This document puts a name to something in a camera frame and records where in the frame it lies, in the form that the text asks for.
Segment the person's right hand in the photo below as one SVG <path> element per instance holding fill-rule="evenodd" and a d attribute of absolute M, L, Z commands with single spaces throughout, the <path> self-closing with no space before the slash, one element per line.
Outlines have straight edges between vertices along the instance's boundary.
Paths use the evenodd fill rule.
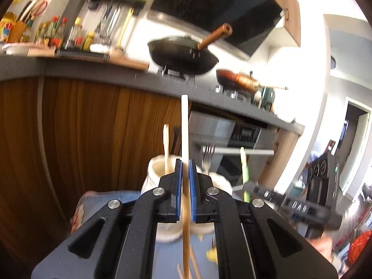
<path fill-rule="evenodd" d="M 307 239 L 307 241 L 330 263 L 332 262 L 332 238 L 322 236 L 317 239 Z"/>

